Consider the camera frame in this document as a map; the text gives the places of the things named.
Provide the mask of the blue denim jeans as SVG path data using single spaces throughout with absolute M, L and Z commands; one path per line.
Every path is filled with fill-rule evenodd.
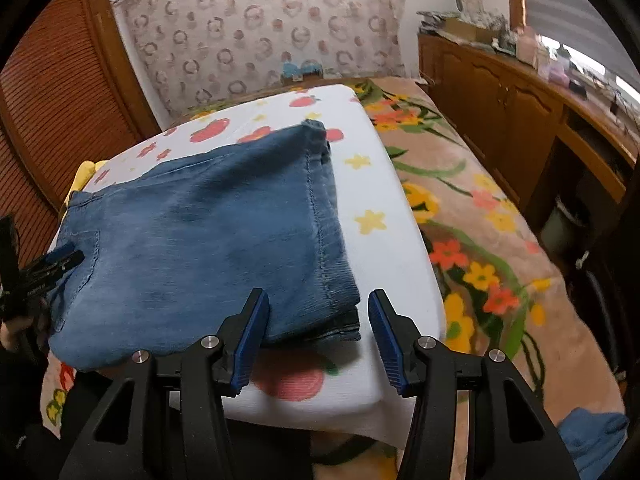
M 182 351 L 255 288 L 270 302 L 267 344 L 359 338 L 360 295 L 320 122 L 77 193 L 58 242 L 84 255 L 49 298 L 51 350 L 76 370 L 137 350 Z

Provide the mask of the blue cloth on floor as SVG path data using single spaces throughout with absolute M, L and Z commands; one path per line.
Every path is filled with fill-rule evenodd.
M 599 479 L 627 439 L 629 420 L 619 412 L 575 408 L 558 426 L 559 435 L 582 480 Z

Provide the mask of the yellow Pikachu plush toy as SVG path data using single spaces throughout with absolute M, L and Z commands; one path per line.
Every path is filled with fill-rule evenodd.
M 105 160 L 100 160 L 99 162 L 90 162 L 90 160 L 85 160 L 78 167 L 72 185 L 67 192 L 67 195 L 64 200 L 64 208 L 68 207 L 70 203 L 70 199 L 75 192 L 82 191 L 90 179 L 106 164 Z

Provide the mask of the beige floral bed blanket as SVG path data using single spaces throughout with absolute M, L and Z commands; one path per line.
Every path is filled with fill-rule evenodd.
M 575 408 L 626 415 L 614 375 L 578 318 L 560 270 L 434 102 L 400 78 L 349 88 L 407 195 L 440 289 L 447 346 L 479 354 L 497 337 L 558 426 Z M 365 437 L 293 429 L 310 431 L 321 452 Z

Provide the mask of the white fruit-print folded blanket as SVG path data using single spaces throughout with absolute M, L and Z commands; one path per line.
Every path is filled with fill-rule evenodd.
M 407 195 L 366 110 L 344 84 L 282 93 L 193 119 L 114 156 L 85 189 L 112 188 L 161 162 L 255 139 L 304 118 L 316 118 L 328 129 L 338 218 L 361 297 L 383 289 L 419 330 L 442 335 L 442 298 Z M 358 313 L 360 341 L 292 351 L 289 363 L 282 356 L 268 359 L 239 396 L 224 401 L 227 416 L 404 446 L 414 403 L 401 399 L 388 383 L 364 301 Z

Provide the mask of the brown louvered wardrobe door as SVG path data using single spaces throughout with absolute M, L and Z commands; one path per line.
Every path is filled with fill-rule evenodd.
M 52 0 L 1 72 L 1 212 L 20 266 L 47 251 L 82 162 L 159 132 L 111 0 Z

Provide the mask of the long wooden sideboard cabinet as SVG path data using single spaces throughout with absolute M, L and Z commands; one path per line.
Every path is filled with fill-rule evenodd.
M 510 56 L 427 34 L 418 50 L 432 100 L 534 230 L 557 204 L 616 225 L 638 151 L 602 107 Z

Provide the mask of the patterned sheer curtain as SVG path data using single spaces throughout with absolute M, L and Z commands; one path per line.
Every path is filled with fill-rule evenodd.
M 117 0 L 167 113 L 280 86 L 284 62 L 329 77 L 400 75 L 405 0 Z

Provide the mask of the cardboard box with blue items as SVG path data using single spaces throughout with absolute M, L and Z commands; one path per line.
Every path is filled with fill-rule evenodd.
M 282 65 L 280 81 L 281 84 L 296 84 L 296 82 L 304 82 L 308 80 L 323 79 L 323 67 L 315 60 L 304 61 L 300 65 L 296 65 L 291 61 L 284 62 Z

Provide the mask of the pink bottle on sideboard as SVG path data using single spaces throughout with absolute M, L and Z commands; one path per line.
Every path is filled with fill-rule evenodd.
M 529 66 L 536 64 L 538 42 L 536 32 L 531 27 L 519 27 L 516 33 L 516 58 Z

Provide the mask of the cardboard box on sideboard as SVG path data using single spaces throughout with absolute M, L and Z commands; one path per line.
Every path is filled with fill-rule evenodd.
M 492 40 L 500 36 L 498 30 L 465 23 L 460 18 L 445 18 L 442 32 L 467 42 L 479 42 L 480 44 L 491 44 Z

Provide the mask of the grey striped window blind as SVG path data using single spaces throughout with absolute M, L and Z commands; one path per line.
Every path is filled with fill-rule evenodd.
M 625 91 L 639 93 L 639 72 L 611 27 L 588 0 L 525 0 L 526 23 L 541 36 L 592 58 Z

